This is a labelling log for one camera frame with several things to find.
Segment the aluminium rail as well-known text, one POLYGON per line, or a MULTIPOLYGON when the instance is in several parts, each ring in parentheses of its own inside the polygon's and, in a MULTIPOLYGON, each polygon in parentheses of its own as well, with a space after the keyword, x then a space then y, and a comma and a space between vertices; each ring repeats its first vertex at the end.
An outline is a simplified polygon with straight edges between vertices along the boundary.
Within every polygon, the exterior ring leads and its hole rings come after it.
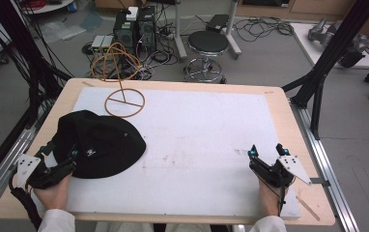
POLYGON ((323 178, 330 182, 330 187, 323 189, 334 217, 338 220, 344 232, 360 232, 355 217, 329 161, 323 143, 316 138, 310 129, 311 116, 308 110, 300 109, 295 105, 291 105, 291 108, 298 122, 304 141, 306 142, 312 162, 319 175, 318 178, 323 178))
POLYGON ((26 109, 0 146, 0 189, 7 181, 14 162, 29 149, 49 113, 49 109, 40 108, 36 120, 31 122, 30 111, 30 108, 26 109))

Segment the black round stool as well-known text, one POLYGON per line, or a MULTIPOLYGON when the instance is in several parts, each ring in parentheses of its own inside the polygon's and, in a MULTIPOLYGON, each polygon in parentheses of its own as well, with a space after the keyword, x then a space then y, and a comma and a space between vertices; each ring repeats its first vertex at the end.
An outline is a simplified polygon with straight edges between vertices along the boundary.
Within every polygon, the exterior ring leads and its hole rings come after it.
POLYGON ((227 79, 213 57, 222 55, 228 49, 226 37, 214 31, 198 31, 188 37, 187 44, 200 57, 192 59, 184 67, 184 80, 192 79, 204 83, 218 80, 220 84, 225 84, 227 79))

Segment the grey metal clamp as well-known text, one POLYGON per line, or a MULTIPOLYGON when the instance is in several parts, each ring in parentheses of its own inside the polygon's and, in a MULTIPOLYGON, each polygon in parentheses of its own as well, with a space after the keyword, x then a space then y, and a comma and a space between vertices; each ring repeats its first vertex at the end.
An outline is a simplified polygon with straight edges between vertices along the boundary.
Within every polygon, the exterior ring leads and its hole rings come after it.
POLYGON ((322 185, 323 188, 330 187, 329 180, 324 180, 323 178, 310 178, 312 184, 322 185))

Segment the black bucket hat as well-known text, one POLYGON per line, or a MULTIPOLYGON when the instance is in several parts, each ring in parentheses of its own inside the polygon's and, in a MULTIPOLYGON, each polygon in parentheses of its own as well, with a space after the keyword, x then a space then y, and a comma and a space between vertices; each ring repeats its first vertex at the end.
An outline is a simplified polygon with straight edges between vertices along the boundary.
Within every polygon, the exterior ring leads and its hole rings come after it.
POLYGON ((146 142, 134 125, 115 116, 99 116, 79 110, 61 117, 51 142, 58 163, 76 151, 76 169, 81 179, 107 178, 124 172, 145 153, 146 142))

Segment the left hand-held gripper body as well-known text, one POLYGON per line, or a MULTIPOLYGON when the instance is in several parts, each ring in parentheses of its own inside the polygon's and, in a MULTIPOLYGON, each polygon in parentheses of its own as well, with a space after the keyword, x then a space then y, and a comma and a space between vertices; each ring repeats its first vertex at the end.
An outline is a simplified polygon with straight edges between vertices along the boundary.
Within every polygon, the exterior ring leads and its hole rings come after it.
POLYGON ((52 155, 20 155, 17 161, 16 186, 49 189, 76 169, 73 159, 57 163, 52 155))

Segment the round white table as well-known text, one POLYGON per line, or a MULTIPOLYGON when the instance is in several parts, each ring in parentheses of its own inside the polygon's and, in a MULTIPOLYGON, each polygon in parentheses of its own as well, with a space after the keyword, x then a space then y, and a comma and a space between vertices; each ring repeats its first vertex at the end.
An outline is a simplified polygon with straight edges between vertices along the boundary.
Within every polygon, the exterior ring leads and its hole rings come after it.
POLYGON ((41 7, 30 7, 23 2, 20 4, 20 9, 28 15, 43 14, 66 8, 68 5, 72 5, 74 1, 75 0, 57 0, 56 3, 50 3, 46 0, 45 4, 41 7))

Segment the person's right hand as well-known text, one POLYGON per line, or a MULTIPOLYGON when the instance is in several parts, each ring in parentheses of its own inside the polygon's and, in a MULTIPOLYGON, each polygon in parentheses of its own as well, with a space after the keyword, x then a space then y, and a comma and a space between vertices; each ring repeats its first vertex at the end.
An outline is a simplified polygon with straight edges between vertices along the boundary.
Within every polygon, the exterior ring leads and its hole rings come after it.
POLYGON ((267 185, 262 179, 259 180, 259 194, 261 199, 261 210, 264 216, 279 216, 279 200, 281 188, 274 188, 267 185))

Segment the person's left hand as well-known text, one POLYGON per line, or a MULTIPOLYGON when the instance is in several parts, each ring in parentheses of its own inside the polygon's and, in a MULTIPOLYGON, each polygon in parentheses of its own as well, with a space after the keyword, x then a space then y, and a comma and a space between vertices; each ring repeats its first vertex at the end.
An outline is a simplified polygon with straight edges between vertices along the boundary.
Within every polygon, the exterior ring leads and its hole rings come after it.
POLYGON ((56 186, 47 189, 35 188, 34 193, 47 210, 65 210, 68 202, 70 180, 71 175, 68 175, 56 186))

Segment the white foam mat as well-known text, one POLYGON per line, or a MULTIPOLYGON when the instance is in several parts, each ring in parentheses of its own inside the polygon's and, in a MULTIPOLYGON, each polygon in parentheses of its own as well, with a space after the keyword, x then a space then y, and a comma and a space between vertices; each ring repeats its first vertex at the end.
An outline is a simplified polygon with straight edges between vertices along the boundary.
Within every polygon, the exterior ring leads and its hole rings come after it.
POLYGON ((260 214, 258 180, 248 151, 272 164, 279 142, 263 94, 150 90, 135 87, 124 107, 144 138, 144 155, 124 172, 74 178, 69 211, 184 218, 246 218, 260 214))

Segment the black box on floor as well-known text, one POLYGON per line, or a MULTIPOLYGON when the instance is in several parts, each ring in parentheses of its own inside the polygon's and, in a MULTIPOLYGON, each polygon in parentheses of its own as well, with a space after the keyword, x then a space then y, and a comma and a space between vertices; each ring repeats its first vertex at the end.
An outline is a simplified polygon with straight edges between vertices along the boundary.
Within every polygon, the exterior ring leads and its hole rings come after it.
POLYGON ((226 26, 228 19, 227 14, 215 14, 206 25, 206 29, 219 33, 226 26))

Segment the clear plastic sheet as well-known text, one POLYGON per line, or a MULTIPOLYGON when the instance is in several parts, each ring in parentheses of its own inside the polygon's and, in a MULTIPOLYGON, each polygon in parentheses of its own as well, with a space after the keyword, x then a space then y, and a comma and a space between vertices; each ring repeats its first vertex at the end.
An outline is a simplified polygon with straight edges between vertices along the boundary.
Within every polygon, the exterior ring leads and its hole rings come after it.
POLYGON ((62 21, 48 22, 41 26, 43 38, 47 43, 67 41, 85 32, 79 25, 67 26, 62 21))

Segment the white floor board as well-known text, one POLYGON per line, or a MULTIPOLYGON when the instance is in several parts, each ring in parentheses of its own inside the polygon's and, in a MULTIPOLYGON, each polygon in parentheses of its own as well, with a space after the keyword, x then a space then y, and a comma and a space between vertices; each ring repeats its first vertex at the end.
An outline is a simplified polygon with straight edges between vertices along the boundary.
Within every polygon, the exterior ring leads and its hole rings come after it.
MULTIPOLYGON (((307 58, 315 64, 324 52, 324 47, 319 42, 311 42, 307 39, 308 31, 315 26, 315 23, 292 23, 291 26, 307 58)), ((369 70, 369 54, 364 51, 363 55, 364 57, 354 65, 354 69, 369 70)))

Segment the black computer tower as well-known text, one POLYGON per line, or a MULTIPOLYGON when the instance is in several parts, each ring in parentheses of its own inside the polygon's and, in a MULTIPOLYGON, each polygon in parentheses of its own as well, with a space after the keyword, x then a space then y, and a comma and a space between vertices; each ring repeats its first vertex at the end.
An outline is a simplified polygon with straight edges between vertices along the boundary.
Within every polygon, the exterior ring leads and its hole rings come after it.
POLYGON ((141 8, 138 12, 138 29, 142 46, 150 51, 156 50, 156 8, 154 6, 141 8))
POLYGON ((126 12, 119 12, 113 27, 114 39, 124 46, 127 52, 133 54, 138 41, 137 24, 127 20, 126 12))

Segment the thin wooden stick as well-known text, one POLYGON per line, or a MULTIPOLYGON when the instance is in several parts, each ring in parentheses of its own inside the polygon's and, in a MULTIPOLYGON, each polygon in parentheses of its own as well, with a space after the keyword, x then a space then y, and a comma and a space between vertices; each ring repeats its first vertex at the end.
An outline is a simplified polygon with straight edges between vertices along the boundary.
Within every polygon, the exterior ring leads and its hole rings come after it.
POLYGON ((296 195, 296 200, 302 205, 302 207, 317 221, 320 221, 321 218, 315 213, 315 211, 298 195, 296 195))

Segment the white flat device box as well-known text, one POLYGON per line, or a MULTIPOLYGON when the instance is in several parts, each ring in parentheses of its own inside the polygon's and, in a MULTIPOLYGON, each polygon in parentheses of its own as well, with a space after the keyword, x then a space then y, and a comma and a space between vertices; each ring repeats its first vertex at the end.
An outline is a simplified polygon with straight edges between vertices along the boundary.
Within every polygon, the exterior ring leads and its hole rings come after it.
POLYGON ((112 45, 112 36, 95 36, 91 48, 105 48, 112 45))

